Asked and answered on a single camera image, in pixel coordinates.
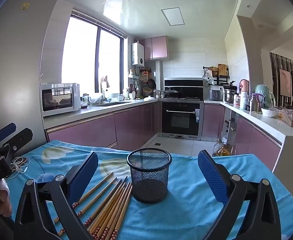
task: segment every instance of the cutting board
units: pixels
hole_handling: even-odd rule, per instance
[[[219,76],[228,76],[227,66],[225,64],[218,64]]]

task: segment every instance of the stove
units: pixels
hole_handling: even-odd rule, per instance
[[[159,136],[201,140],[203,126],[203,79],[165,79],[165,89],[179,92],[178,97],[161,98]]]

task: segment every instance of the oven door handle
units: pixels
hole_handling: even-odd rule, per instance
[[[193,111],[193,112],[184,112],[184,111],[169,111],[169,110],[166,110],[167,112],[170,112],[170,113],[186,113],[186,114],[195,114],[196,112]]]

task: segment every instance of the human hand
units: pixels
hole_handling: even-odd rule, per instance
[[[4,217],[12,215],[12,205],[10,201],[10,190],[4,179],[0,180],[0,214]]]

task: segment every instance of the sink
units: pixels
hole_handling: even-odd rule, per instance
[[[95,105],[95,106],[114,106],[114,105],[120,105],[120,104],[126,104],[128,102],[113,102],[113,103],[104,103],[100,105]]]

